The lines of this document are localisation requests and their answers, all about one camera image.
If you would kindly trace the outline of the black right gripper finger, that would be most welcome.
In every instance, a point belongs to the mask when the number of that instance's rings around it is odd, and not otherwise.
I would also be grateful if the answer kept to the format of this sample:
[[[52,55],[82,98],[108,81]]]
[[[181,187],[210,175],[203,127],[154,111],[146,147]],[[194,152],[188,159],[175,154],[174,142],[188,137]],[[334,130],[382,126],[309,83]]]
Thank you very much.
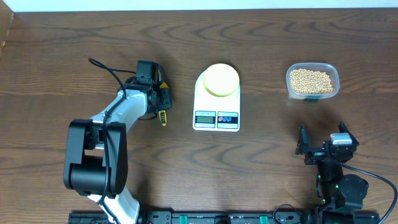
[[[345,123],[343,121],[340,121],[338,125],[338,129],[340,133],[348,133],[351,134],[348,128],[346,127]]]
[[[309,149],[309,141],[307,131],[303,124],[299,127],[299,139],[295,150],[296,155],[306,154]]]

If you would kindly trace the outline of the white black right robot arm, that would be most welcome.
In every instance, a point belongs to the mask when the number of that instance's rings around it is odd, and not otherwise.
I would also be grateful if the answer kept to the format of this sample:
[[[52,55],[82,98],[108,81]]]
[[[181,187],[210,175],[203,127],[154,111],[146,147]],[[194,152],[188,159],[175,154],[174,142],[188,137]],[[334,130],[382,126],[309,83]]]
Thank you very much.
[[[343,173],[343,165],[353,158],[358,146],[344,122],[321,147],[310,147],[305,126],[299,127],[295,153],[305,156],[306,165],[316,165],[317,195],[323,199],[322,205],[306,212],[304,223],[359,223],[356,213],[363,207],[369,184],[358,175]]]

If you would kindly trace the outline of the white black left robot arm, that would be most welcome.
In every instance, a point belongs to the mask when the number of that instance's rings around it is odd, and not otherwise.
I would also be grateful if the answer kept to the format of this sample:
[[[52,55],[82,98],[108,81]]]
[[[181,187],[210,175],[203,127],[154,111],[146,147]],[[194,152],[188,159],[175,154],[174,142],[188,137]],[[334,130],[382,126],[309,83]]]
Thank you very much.
[[[166,83],[128,83],[102,112],[74,119],[68,127],[66,188],[98,203],[110,223],[137,223],[140,205],[126,187],[127,133],[141,116],[171,106]]]

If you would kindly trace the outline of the yellow plastic scoop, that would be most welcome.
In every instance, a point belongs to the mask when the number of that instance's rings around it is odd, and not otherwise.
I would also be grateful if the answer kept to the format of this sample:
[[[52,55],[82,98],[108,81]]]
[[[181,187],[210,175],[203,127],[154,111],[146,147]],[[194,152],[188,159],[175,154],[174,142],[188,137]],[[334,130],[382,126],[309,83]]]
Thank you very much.
[[[163,89],[166,89],[166,88],[168,88],[168,86],[167,86],[166,82],[163,82],[160,85],[160,89],[163,90]],[[167,113],[166,113],[166,110],[159,111],[159,119],[160,119],[160,122],[161,122],[161,124],[163,126],[167,125]]]

